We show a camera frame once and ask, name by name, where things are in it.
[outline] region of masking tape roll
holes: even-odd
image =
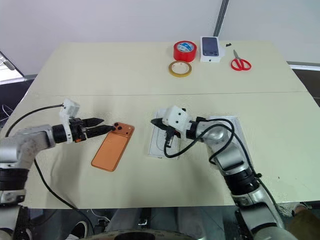
[[[174,61],[169,65],[169,72],[175,77],[186,77],[191,70],[191,65],[186,61]]]

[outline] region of tape roll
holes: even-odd
[[[177,61],[191,62],[195,59],[197,45],[192,41],[178,41],[173,46],[173,57]]]
[[[174,61],[169,65],[169,72],[175,77],[186,77],[191,70],[191,65],[186,61]]]

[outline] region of table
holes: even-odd
[[[253,165],[275,200],[318,200],[317,104],[270,43],[231,43],[220,64],[196,59],[191,75],[185,78],[168,73],[172,42],[63,44],[45,64],[1,136],[22,114],[69,97],[81,105],[78,117],[127,123],[135,126],[135,132],[114,172],[90,164],[105,136],[57,144],[38,155],[48,184],[67,201],[94,209],[233,205],[223,177],[208,162],[204,144],[197,143],[177,160],[148,156],[148,149],[150,120],[159,108],[177,105],[194,117],[238,116]],[[157,49],[158,57],[151,54],[152,49]],[[251,62],[252,71],[231,70],[233,49]],[[16,130],[59,124],[58,112],[35,113]],[[26,189],[23,204],[28,207],[66,208],[43,186],[35,167]]]

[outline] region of scissors handle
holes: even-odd
[[[248,71],[251,69],[251,64],[247,60],[235,58],[231,62],[231,67],[236,71]]]

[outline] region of black cable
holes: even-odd
[[[53,105],[53,106],[45,106],[45,107],[41,107],[41,108],[38,108],[36,110],[33,110],[33,111],[30,111],[28,113],[26,113],[25,115],[23,115],[22,117],[20,117],[17,121],[15,121],[10,127],[9,129],[6,131],[6,134],[5,134],[5,137],[8,137],[11,130],[15,127],[15,125],[17,125],[22,119],[24,119],[25,117],[31,115],[31,114],[34,114],[36,112],[39,112],[39,111],[42,111],[42,110],[45,110],[45,109],[53,109],[53,108],[59,108],[59,107],[63,107],[63,104],[59,104],[59,105]]]
[[[43,184],[45,185],[46,189],[48,189],[48,191],[53,195],[55,196],[58,200],[60,200],[62,203],[64,203],[65,205],[67,205],[69,208],[75,210],[77,213],[79,213],[80,215],[82,215],[83,217],[85,217],[85,219],[89,222],[90,224],[90,227],[92,228],[92,232],[93,234],[95,234],[95,229],[94,229],[94,226],[92,224],[92,222],[90,221],[90,219],[87,217],[87,215],[85,215],[82,211],[80,211],[78,208],[76,208],[75,206],[71,205],[69,202],[67,202],[66,200],[62,199],[58,194],[56,194],[47,184],[41,170],[40,170],[40,167],[37,163],[36,160],[34,160],[34,165],[36,167],[36,169],[38,170],[38,173],[40,175],[40,178],[43,182]]]
[[[33,114],[33,113],[36,113],[36,112],[39,112],[39,111],[42,111],[42,110],[45,110],[45,109],[53,109],[53,108],[60,108],[60,107],[63,107],[64,105],[63,104],[59,104],[59,105],[53,105],[53,106],[46,106],[46,107],[41,107],[41,108],[38,108],[36,110],[33,110],[33,111],[30,111],[28,113],[26,113],[25,115],[23,115],[22,117],[20,117],[18,120],[16,120],[10,127],[9,129],[6,131],[6,134],[5,134],[5,137],[8,137],[11,130],[14,128],[15,125],[17,125],[22,119],[24,119],[25,117]],[[92,224],[92,222],[90,221],[90,219],[83,213],[81,212],[78,208],[76,208],[75,206],[71,205],[70,203],[68,203],[66,200],[62,199],[60,196],[58,196],[47,184],[40,168],[39,168],[39,165],[36,161],[36,159],[34,159],[34,165],[40,175],[40,178],[44,184],[44,186],[46,187],[46,189],[53,195],[55,196],[58,200],[60,200],[62,203],[64,203],[65,205],[67,205],[69,208],[75,210],[77,213],[79,213],[81,216],[85,217],[85,219],[89,222],[90,224],[90,227],[92,228],[92,232],[93,234],[95,234],[95,229],[94,229],[94,226]]]
[[[233,125],[233,123],[228,120],[228,119],[225,119],[225,118],[215,118],[215,119],[210,119],[210,120],[207,120],[206,122],[210,122],[210,121],[224,121],[224,122],[227,122],[230,124],[231,126],[231,129],[232,129],[232,132],[231,132],[231,137],[229,138],[229,140],[226,142],[226,144],[217,151],[217,153],[215,153],[215,155],[218,155],[219,153],[221,153],[223,150],[225,150],[228,145],[231,143],[233,137],[234,137],[234,134],[235,134],[235,126]],[[180,156],[181,154],[185,153],[186,151],[188,151],[193,145],[196,144],[196,142],[198,142],[208,131],[210,131],[211,129],[213,128],[216,128],[216,127],[226,127],[226,125],[224,124],[221,124],[221,123],[217,123],[217,124],[214,124],[214,125],[211,125],[209,127],[207,127],[199,136],[197,136],[188,146],[186,146],[184,149],[182,149],[181,151],[175,153],[175,154],[172,154],[172,155],[169,155],[167,153],[167,145],[170,141],[170,137],[169,138],[166,138],[165,140],[165,143],[164,143],[164,149],[163,149],[163,152],[164,152],[164,155],[171,159],[171,158],[175,158],[177,156]]]
[[[58,211],[58,209],[54,210],[53,213],[51,213],[50,216],[48,216],[45,220],[43,220],[42,222],[38,222],[38,223],[33,223],[31,222],[30,225],[31,226],[40,226],[42,224],[45,224],[47,221],[49,221],[54,215],[55,213]]]

